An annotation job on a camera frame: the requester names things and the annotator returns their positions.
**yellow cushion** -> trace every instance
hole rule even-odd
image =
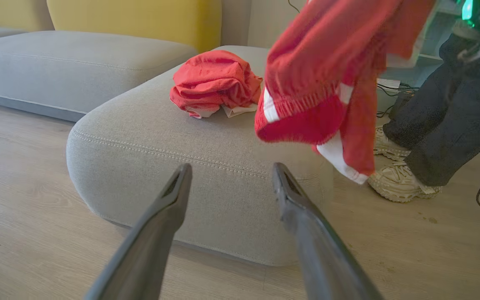
[[[56,30],[170,40],[204,52],[220,45],[221,0],[47,0]]]
[[[45,0],[0,0],[0,27],[53,30]]]

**red fabric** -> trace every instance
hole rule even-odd
[[[189,59],[174,74],[175,87],[170,100],[190,116],[200,116],[197,110],[247,108],[258,103],[261,77],[256,76],[249,63],[237,55],[223,50],[202,53]]]
[[[434,3],[311,0],[268,54],[257,136],[315,148],[341,139],[345,166],[364,175],[363,182],[375,172],[377,76],[385,70],[387,53],[410,58]],[[350,97],[346,91],[352,91]],[[271,101],[265,104],[265,98]]]

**dark jeans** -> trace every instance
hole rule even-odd
[[[457,59],[472,44],[451,35],[440,48],[442,66],[383,127],[390,140],[412,150],[405,162],[428,186],[446,185],[480,152],[480,59],[464,71]]]

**white sneaker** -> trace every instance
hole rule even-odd
[[[407,203],[414,197],[431,199],[442,192],[441,186],[426,186],[405,162],[395,162],[368,178],[370,186],[388,200]]]
[[[375,147],[373,148],[373,153],[382,154],[393,161],[403,161],[410,154],[410,150],[389,140],[382,127],[375,127]]]

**laminate floor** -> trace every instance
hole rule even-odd
[[[75,191],[65,166],[72,125],[0,106],[0,298],[82,298],[127,232]],[[480,298],[479,186],[480,154],[436,199],[406,204],[336,175],[329,221],[387,299]],[[305,291],[298,266],[174,245],[162,298],[301,299]]]

